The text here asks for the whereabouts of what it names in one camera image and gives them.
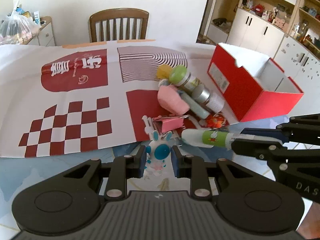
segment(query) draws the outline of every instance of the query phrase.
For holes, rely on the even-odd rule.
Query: ribbed gray surface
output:
[[[107,204],[89,226],[65,236],[21,232],[14,240],[302,240],[296,232],[253,236],[224,222],[212,205],[191,199],[185,191],[134,191],[124,201]]]

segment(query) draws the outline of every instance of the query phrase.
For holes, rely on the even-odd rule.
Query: black handle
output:
[[[300,59],[299,63],[302,62],[302,60],[303,60],[303,58],[304,58],[304,55],[305,55],[305,54],[303,53],[302,58]]]
[[[303,67],[306,65],[306,63],[308,62],[309,57],[307,57],[307,60],[305,61],[305,63],[302,65]]]

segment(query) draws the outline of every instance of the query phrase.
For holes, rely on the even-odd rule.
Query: chair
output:
[[[123,30],[124,18],[127,19],[125,31]],[[132,26],[132,38],[130,38],[130,18],[133,18]],[[120,40],[129,40],[136,39],[138,32],[138,39],[145,39],[147,32],[147,25],[149,19],[149,13],[144,10],[135,9],[135,8],[117,8],[117,9],[108,9],[103,10],[97,13],[94,13],[90,16],[90,31],[92,42],[97,42],[97,31],[96,23],[100,22],[100,39],[104,41],[104,31],[103,31],[103,22],[106,21],[106,40],[111,40],[111,29],[110,29],[110,20],[113,20],[112,28],[112,39],[117,40],[117,26],[116,19],[120,19],[120,29],[119,29],[119,39]],[[137,30],[137,19],[141,19],[140,30]]]

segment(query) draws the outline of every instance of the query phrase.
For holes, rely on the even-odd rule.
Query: blue toy face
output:
[[[155,149],[155,158],[158,160],[164,160],[166,157],[168,157],[170,153],[170,148],[166,144],[160,144],[156,149]]]

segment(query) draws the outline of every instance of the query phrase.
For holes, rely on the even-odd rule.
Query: silver lid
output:
[[[210,91],[204,86],[199,84],[192,92],[192,98],[199,104],[203,104],[210,97]]]

